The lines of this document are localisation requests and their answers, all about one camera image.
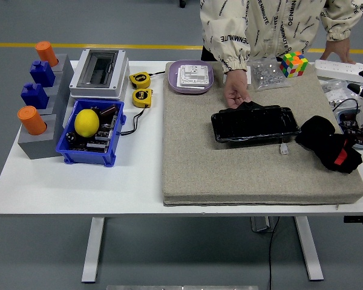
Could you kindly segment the person's right hand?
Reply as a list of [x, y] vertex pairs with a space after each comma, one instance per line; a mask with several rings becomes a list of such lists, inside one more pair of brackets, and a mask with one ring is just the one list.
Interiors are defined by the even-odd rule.
[[236, 69], [226, 73], [224, 99], [229, 108], [236, 109], [242, 103], [252, 101], [247, 86], [247, 74], [245, 70]]

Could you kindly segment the person's left hand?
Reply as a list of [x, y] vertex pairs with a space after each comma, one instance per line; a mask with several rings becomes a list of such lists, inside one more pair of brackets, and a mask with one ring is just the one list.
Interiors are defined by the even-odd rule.
[[350, 39], [346, 38], [339, 41], [327, 41], [325, 50], [321, 55], [321, 60], [327, 60], [331, 53], [335, 53], [342, 63], [356, 64], [350, 57]]

